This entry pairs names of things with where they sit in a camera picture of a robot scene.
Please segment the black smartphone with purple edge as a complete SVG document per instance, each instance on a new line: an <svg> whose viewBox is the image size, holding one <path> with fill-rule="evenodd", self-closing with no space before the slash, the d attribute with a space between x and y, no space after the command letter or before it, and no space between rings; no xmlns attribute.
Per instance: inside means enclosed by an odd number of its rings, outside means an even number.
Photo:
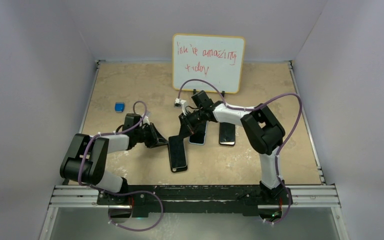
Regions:
<svg viewBox="0 0 384 240"><path fill-rule="evenodd" d="M233 147L236 144L236 126L231 123L221 122L219 124L219 139L221 146Z"/></svg>

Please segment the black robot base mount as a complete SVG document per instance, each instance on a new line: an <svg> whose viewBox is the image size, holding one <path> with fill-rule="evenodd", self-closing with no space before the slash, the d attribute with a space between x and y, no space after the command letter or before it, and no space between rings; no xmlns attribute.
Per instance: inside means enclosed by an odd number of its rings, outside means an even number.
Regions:
<svg viewBox="0 0 384 240"><path fill-rule="evenodd" d="M128 196L99 193L97 204L132 207L135 218L150 213L241 214L274 221L293 204L292 195L270 197L261 184L240 185L130 185Z"/></svg>

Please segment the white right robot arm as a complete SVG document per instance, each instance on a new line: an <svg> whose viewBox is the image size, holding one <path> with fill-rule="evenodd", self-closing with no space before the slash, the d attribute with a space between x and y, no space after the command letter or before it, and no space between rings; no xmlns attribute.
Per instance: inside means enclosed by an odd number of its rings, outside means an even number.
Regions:
<svg viewBox="0 0 384 240"><path fill-rule="evenodd" d="M268 204L280 198L282 192L291 196L281 175L279 153L286 131L268 106L263 103L256 107L229 105L221 100L213 102L202 90L192 97L194 111L187 111L186 100L176 98L174 106L182 109L179 115L182 139L195 134L198 126L205 122L228 123L242 127L251 147L259 154L261 165L262 200Z"/></svg>

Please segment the light blue phone case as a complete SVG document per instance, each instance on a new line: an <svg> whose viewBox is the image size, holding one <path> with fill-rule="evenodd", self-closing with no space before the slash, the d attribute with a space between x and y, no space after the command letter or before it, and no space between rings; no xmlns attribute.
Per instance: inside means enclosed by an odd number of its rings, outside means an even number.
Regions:
<svg viewBox="0 0 384 240"><path fill-rule="evenodd" d="M201 123L197 128L193 135L191 135L188 139L190 144L195 145L204 145L206 141L208 122Z"/></svg>

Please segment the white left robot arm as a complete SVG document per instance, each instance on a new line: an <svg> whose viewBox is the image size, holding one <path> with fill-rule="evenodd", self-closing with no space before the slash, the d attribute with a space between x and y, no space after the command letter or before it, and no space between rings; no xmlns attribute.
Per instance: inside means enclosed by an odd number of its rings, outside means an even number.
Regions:
<svg viewBox="0 0 384 240"><path fill-rule="evenodd" d="M141 143L152 149L168 145L168 140L147 116L128 113L124 124L111 133L98 133L95 136L75 134L62 160L59 174L80 185L110 192L110 199L122 205L129 199L128 181L106 170L107 156L131 150Z"/></svg>

